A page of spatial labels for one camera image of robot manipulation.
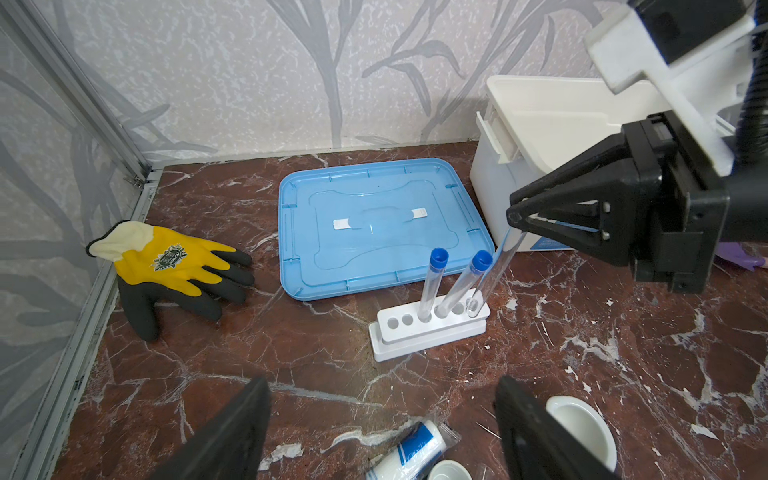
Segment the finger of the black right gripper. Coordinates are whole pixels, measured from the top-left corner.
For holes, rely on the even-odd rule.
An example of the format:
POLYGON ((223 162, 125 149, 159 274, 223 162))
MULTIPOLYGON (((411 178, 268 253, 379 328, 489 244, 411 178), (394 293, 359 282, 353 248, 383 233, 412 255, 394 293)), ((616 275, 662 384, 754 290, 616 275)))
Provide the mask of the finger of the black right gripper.
POLYGON ((566 210, 595 200, 613 212, 636 212, 644 202, 646 134, 608 136, 555 171, 510 195, 510 212, 566 210))
POLYGON ((506 211, 511 227, 562 243, 614 266, 627 266, 636 233, 636 215, 606 213, 599 206, 572 206, 534 212, 506 211))

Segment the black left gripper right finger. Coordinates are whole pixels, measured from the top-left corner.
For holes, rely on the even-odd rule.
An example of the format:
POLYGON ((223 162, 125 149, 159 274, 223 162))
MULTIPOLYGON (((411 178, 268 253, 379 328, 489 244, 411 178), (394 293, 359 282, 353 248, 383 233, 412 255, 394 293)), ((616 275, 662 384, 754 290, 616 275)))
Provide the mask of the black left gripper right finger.
POLYGON ((493 407, 511 479, 617 477, 513 377, 500 378, 493 407))

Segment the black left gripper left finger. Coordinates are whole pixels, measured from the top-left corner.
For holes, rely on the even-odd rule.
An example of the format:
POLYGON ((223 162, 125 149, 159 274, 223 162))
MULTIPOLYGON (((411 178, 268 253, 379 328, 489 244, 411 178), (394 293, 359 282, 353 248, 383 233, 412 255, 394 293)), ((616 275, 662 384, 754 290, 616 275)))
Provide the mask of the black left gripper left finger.
POLYGON ((268 382, 255 377, 149 477, 255 479, 270 416, 268 382))

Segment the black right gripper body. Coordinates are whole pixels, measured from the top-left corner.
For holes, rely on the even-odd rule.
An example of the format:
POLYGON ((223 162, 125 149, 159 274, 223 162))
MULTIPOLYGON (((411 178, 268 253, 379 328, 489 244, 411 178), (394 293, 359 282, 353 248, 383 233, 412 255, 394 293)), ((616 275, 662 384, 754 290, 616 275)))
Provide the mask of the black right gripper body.
POLYGON ((709 279, 730 196, 708 157, 671 110, 641 122, 659 182, 630 250, 640 282, 677 294, 700 294, 709 279))

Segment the white stoppered test tube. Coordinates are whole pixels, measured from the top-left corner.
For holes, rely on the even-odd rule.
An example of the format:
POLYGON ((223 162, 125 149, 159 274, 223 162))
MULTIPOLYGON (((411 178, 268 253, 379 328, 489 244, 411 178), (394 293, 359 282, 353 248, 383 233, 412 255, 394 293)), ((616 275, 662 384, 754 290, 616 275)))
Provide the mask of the white stoppered test tube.
POLYGON ((480 279, 473 295, 468 299, 467 314, 477 317, 483 306, 488 302, 501 277, 507 271, 512 258, 525 240, 527 233, 510 227, 505 234, 503 242, 494 254, 494 262, 487 273, 480 279))

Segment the blue capped test tube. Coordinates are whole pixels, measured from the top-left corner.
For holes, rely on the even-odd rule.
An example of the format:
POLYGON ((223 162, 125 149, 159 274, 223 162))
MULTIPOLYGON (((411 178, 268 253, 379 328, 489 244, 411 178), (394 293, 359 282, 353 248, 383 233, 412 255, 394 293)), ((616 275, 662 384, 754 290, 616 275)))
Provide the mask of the blue capped test tube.
POLYGON ((458 280, 436 307, 438 318, 446 318, 454 307, 462 300, 466 292, 473 287, 478 279, 491 267, 493 255, 486 250, 479 250, 471 259, 458 280))
POLYGON ((449 253, 444 248, 435 248, 431 251, 429 266, 425 277, 424 287, 417 311, 417 317, 421 322, 429 322, 432 309, 437 296, 445 267, 448 263, 449 253))

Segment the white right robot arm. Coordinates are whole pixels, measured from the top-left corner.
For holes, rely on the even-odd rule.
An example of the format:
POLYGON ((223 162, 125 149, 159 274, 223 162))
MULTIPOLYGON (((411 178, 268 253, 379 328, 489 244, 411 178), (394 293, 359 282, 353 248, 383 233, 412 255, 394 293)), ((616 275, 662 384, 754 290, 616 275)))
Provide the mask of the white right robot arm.
POLYGON ((514 192, 508 224, 698 294, 723 242, 767 239, 767 5, 630 1, 585 38, 606 86, 666 111, 514 192))

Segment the white ceramic mortar bowl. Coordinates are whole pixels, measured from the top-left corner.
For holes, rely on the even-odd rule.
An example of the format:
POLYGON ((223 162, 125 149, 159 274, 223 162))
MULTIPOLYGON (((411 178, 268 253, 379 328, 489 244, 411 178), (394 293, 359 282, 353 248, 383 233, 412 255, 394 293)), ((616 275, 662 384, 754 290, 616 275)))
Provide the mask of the white ceramic mortar bowl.
POLYGON ((572 396, 553 396, 546 411, 611 472, 617 467, 617 448, 603 417, 588 403, 572 396))

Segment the purple pink plastic scoop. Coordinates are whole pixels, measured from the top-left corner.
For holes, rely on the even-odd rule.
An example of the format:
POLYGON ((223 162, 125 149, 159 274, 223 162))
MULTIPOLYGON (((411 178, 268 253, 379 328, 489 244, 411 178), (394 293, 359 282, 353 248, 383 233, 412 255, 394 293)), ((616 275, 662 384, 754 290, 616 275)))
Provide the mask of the purple pink plastic scoop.
POLYGON ((721 242, 717 245, 715 254, 722 260, 737 265, 748 271, 767 268, 767 258, 748 254, 740 243, 721 242))

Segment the white plastic storage bin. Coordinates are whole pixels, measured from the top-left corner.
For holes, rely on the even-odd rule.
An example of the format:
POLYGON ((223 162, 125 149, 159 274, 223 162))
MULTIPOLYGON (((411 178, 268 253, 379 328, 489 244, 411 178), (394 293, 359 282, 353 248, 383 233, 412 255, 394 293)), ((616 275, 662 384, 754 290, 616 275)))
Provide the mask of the white plastic storage bin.
POLYGON ((507 235, 513 192, 622 125, 671 108, 647 81, 618 95, 597 79, 497 75, 486 86, 488 108, 476 115, 481 138, 470 178, 496 244, 507 235))

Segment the white test tube rack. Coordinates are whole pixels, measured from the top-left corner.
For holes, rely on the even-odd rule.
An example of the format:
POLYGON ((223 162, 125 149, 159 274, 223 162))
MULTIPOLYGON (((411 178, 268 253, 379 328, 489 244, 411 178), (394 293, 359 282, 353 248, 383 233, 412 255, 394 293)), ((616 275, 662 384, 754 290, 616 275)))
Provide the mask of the white test tube rack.
POLYGON ((485 303, 470 315, 466 306, 473 294, 470 289, 445 318, 432 313, 429 320, 420 320, 419 301, 379 310, 369 325, 374 359, 384 362, 483 334, 491 309, 485 303))

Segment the yellow black work glove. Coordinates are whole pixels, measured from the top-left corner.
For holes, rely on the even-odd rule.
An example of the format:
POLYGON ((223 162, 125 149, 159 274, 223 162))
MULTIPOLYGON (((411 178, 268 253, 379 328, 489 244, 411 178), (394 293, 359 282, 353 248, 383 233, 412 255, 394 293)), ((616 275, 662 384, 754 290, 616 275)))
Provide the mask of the yellow black work glove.
POLYGON ((255 280, 251 257, 218 242, 139 221, 121 221, 91 241, 86 253, 115 267, 127 321, 144 341, 160 334, 154 305, 171 301, 211 322, 222 317, 220 299, 242 304, 255 280))

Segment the blue plastic bin lid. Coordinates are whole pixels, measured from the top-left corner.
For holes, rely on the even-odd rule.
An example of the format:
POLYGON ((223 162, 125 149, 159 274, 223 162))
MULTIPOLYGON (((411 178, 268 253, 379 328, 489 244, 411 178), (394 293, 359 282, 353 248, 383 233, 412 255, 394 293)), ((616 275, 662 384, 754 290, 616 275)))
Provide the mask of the blue plastic bin lid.
POLYGON ((433 249, 461 273, 491 236, 459 175, 438 158, 303 170, 279 187, 280 281, 312 301, 420 282, 433 249))

